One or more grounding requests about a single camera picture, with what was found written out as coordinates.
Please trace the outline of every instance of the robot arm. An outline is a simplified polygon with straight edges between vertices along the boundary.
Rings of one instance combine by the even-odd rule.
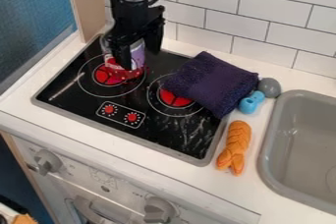
[[[163,37],[164,7],[150,7],[158,0],[111,0],[115,26],[103,37],[105,48],[125,70],[132,69],[131,45],[140,39],[158,53]]]

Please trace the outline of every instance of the tile backsplash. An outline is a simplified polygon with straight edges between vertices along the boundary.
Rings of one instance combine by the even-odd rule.
[[[111,21],[106,0],[107,20]],[[336,0],[161,0],[165,36],[336,78]]]

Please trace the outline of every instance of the gray sink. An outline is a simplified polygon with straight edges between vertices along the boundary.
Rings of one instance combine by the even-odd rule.
[[[336,99],[304,90],[283,93],[258,172],[275,193],[336,215]]]

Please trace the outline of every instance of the red object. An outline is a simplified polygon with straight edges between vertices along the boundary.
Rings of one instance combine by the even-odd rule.
[[[137,114],[134,114],[134,113],[131,113],[127,116],[127,120],[130,122],[135,122],[137,118],[138,118]]]
[[[116,63],[114,57],[105,57],[105,68],[111,77],[115,77],[121,81],[138,78],[144,72],[144,67],[127,71]]]
[[[112,105],[105,107],[105,113],[112,114],[114,112],[114,107]]]
[[[121,78],[117,78],[109,73],[104,65],[101,65],[94,73],[95,80],[104,85],[115,85],[123,82]]]
[[[185,107],[193,102],[184,97],[177,97],[171,91],[162,88],[160,89],[160,98],[165,104],[174,107]]]

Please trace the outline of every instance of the purple towel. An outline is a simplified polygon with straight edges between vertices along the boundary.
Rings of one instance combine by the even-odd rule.
[[[256,87],[257,76],[201,52],[170,76],[163,88],[196,101],[221,119]]]

